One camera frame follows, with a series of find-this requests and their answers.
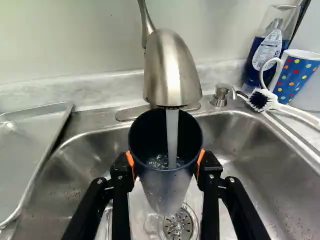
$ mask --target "white wall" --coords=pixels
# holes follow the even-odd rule
[[[245,58],[268,5],[297,1],[146,2],[200,63]],[[0,34],[0,84],[143,68],[136,0],[0,0]]]
[[[312,0],[296,32],[290,49],[300,49],[320,54],[319,30],[320,1]],[[320,111],[320,70],[318,69],[299,94],[292,100],[292,105],[307,110]]]

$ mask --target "sink drain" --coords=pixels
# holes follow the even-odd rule
[[[176,214],[160,219],[159,235],[162,240],[196,240],[198,233],[197,216],[186,203]]]

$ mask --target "running water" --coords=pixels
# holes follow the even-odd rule
[[[166,138],[168,143],[169,169],[177,168],[178,148],[178,122],[179,109],[167,109],[166,114]]]

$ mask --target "blue dish soap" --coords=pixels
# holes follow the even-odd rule
[[[255,36],[243,71],[242,90],[249,93],[260,87],[260,66],[268,59],[281,58],[288,49],[292,33],[297,23],[300,7],[295,5],[271,5]],[[276,63],[264,68],[263,79],[268,86],[275,72]]]

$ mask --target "plastic tumbler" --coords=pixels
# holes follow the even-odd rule
[[[203,142],[197,121],[179,110],[177,162],[178,167],[166,169],[162,160],[168,154],[166,110],[151,109],[140,115],[128,134],[129,151],[135,171],[151,208],[168,216],[181,208],[187,193]],[[160,166],[150,164],[150,159]]]

